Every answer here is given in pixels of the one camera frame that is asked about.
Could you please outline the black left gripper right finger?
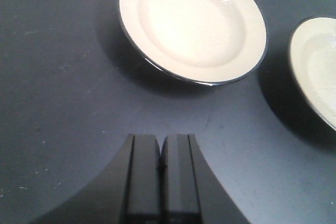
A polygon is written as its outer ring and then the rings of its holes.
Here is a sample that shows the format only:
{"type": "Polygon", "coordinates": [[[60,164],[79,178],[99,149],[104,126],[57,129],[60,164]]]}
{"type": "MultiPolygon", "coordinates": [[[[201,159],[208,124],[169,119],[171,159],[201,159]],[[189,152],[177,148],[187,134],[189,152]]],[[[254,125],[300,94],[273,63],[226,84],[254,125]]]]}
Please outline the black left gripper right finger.
{"type": "Polygon", "coordinates": [[[249,223],[193,134],[169,134],[160,157],[162,223],[249,223]]]}

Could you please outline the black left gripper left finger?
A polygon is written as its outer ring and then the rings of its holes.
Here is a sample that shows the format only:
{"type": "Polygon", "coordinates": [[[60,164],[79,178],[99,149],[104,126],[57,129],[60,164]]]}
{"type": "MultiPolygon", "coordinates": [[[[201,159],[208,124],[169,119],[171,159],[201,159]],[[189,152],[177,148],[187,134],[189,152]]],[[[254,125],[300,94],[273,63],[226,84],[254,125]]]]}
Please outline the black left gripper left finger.
{"type": "Polygon", "coordinates": [[[151,134],[129,134],[102,172],[33,223],[160,223],[160,148],[151,134]]]}

